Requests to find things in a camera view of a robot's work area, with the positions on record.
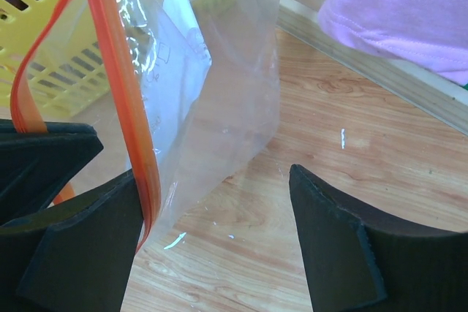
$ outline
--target wooden table surface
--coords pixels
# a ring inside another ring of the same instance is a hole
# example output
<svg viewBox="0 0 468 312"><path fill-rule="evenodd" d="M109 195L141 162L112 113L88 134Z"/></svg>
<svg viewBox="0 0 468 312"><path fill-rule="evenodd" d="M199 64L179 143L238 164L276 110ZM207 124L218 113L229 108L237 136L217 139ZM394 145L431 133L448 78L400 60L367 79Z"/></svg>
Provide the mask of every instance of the wooden table surface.
<svg viewBox="0 0 468 312"><path fill-rule="evenodd" d="M294 163L397 216L468 229L467 137L277 35L276 137L136 257L122 311L311 311L287 185Z"/></svg>

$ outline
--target purple cloth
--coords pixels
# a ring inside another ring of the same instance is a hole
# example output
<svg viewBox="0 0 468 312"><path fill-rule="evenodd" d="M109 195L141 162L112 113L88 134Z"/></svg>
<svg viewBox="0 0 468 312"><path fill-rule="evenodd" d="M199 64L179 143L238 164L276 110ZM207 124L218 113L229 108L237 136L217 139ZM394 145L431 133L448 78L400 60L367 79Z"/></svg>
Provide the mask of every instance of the purple cloth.
<svg viewBox="0 0 468 312"><path fill-rule="evenodd" d="M325 0L319 25L349 47L468 83L468 0Z"/></svg>

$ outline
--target yellow basket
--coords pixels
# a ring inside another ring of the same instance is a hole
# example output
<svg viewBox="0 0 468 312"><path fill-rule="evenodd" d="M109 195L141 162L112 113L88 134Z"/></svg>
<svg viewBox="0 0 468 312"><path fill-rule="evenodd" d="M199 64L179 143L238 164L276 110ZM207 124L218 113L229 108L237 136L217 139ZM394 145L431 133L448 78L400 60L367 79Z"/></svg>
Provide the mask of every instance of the yellow basket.
<svg viewBox="0 0 468 312"><path fill-rule="evenodd" d="M44 28L58 0L0 0L0 107L8 107L14 72L33 41ZM223 11L229 0L196 0L196 12ZM109 91L107 76L97 47L91 16L78 22L66 53L67 62L54 70L37 56L28 79L42 113L51 118L70 118Z"/></svg>

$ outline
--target transparent plastic bag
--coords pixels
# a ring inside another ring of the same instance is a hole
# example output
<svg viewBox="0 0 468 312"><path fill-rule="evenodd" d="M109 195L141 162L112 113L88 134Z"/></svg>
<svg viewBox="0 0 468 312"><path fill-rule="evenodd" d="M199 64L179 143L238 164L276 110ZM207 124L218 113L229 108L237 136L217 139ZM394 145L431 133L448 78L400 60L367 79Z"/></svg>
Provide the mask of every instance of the transparent plastic bag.
<svg viewBox="0 0 468 312"><path fill-rule="evenodd" d="M153 225L156 239L261 151L279 122L278 5L59 3L17 80L42 82L31 93L44 119L96 129L105 149L72 180L75 192L131 165L146 218L143 240ZM12 90L17 129L46 132L20 84Z"/></svg>

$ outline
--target small white debris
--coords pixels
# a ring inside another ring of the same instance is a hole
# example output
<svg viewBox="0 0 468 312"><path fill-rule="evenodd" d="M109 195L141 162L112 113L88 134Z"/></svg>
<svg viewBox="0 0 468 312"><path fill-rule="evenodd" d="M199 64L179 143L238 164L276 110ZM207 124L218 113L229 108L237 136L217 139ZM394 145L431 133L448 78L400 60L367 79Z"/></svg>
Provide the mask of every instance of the small white debris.
<svg viewBox="0 0 468 312"><path fill-rule="evenodd" d="M346 137L344 135L344 128L343 128L343 129L341 129L341 149L344 149L344 144L346 143L345 139L346 139Z"/></svg>
<svg viewBox="0 0 468 312"><path fill-rule="evenodd" d="M181 233L181 234L178 236L178 238L175 239L174 242L173 242L172 244L166 246L166 247L164 248L164 250L167 250L167 249L169 249L169 248L173 248L174 246L176 246L176 245L178 244L179 241L181 241L182 239L184 239L184 237L185 237L186 234L187 234L187 232Z"/></svg>

